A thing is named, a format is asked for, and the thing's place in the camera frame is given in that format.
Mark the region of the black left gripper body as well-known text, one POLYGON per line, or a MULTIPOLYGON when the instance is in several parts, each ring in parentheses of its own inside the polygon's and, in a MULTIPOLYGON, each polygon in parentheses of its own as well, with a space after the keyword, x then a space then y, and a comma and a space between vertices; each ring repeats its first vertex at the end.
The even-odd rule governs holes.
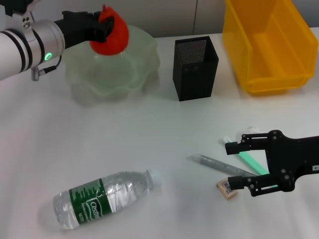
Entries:
POLYGON ((87 11, 63 11, 63 18, 54 22, 64 36, 65 49, 85 41, 95 41, 95 29, 99 20, 87 17, 86 13, 87 11))

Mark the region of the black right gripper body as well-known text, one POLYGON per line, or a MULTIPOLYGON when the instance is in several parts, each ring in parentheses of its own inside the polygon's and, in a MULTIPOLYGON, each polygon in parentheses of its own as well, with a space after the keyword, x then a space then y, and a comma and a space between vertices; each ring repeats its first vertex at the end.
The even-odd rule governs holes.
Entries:
POLYGON ((289 138, 280 130, 267 135, 266 158, 269 172, 283 192, 295 189, 302 176, 319 172, 319 137, 289 138))

